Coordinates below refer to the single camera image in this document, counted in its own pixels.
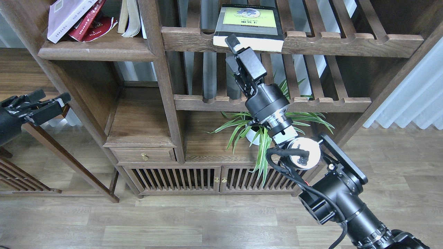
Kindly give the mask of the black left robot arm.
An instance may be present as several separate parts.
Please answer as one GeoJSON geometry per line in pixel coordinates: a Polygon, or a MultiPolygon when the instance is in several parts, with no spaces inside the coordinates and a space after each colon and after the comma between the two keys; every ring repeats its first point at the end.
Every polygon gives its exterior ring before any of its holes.
{"type": "Polygon", "coordinates": [[[40,126],[62,114],[62,108],[71,101],[69,93],[62,93],[55,98],[41,101],[46,97],[43,89],[27,95],[11,96],[1,101],[0,107],[0,143],[4,145],[21,133],[21,126],[32,123],[40,126]]]}

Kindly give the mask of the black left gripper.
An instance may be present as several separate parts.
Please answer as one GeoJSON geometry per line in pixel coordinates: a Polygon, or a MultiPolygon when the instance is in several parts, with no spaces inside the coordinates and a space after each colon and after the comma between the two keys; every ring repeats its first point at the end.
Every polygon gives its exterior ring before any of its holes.
{"type": "Polygon", "coordinates": [[[12,96],[1,101],[1,126],[11,127],[27,122],[39,126],[62,114],[62,108],[71,101],[68,92],[40,101],[44,97],[44,90],[38,89],[27,95],[12,96]]]}

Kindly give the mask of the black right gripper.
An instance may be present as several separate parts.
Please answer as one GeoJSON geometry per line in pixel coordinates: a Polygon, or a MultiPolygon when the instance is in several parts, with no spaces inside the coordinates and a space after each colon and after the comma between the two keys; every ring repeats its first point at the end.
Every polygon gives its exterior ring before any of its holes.
{"type": "Polygon", "coordinates": [[[245,103],[252,120],[248,126],[289,127],[290,119],[286,118],[289,101],[276,84],[267,85],[263,77],[267,71],[255,52],[242,48],[236,35],[225,39],[234,54],[226,59],[234,72],[236,83],[247,97],[245,103]]]}

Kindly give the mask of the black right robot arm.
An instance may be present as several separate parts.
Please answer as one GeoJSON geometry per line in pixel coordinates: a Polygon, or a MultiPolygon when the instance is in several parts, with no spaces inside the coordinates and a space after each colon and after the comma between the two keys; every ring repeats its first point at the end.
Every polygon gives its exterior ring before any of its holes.
{"type": "Polygon", "coordinates": [[[389,230],[359,198],[368,179],[328,135],[318,139],[299,137],[286,116],[289,101],[275,84],[267,85],[267,71],[250,47],[235,35],[226,38],[234,54],[227,62],[247,101],[250,126],[261,126],[275,147],[266,151],[270,166],[301,189],[299,200],[318,224],[337,222],[358,249],[426,249],[411,233],[389,230]]]}

